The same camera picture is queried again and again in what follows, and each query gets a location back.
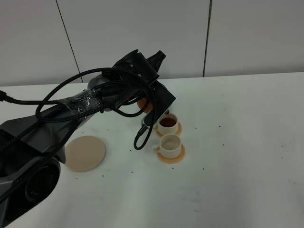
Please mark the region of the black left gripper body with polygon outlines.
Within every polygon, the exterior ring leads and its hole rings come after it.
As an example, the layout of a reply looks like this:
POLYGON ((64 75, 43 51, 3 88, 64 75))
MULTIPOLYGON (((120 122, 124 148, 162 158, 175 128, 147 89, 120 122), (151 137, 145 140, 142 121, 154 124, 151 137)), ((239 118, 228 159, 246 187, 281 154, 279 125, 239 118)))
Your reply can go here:
POLYGON ((147 81, 149 84, 154 83, 158 77, 158 71, 155 71, 148 62, 147 58, 137 49, 130 52, 122 59, 117 61, 113 68, 126 69, 132 71, 137 76, 147 81))

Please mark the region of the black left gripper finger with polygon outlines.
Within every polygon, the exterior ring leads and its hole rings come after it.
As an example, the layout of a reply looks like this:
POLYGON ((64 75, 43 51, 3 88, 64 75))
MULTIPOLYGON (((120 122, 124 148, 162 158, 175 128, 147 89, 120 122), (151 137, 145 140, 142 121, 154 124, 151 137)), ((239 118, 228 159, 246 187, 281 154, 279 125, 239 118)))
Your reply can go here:
POLYGON ((162 51, 158 51, 156 54, 147 58, 150 65, 153 67, 155 71, 159 71, 163 60, 165 59, 165 54, 162 51))

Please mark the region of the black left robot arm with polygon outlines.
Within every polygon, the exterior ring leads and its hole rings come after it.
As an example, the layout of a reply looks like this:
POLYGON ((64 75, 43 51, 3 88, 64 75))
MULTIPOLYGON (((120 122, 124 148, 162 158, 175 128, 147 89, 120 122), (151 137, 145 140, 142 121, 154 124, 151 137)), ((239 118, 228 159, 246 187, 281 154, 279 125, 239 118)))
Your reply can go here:
POLYGON ((156 113, 158 71, 165 54, 145 58, 134 50, 112 67, 79 73, 59 84, 43 100, 17 100, 1 92, 0 99, 16 105, 34 105, 34 115, 8 120, 0 126, 0 225, 8 224, 46 199, 56 187, 64 146, 74 131, 96 113, 114 111, 133 118, 121 106, 142 98, 151 105, 150 120, 135 139, 151 135, 156 113))

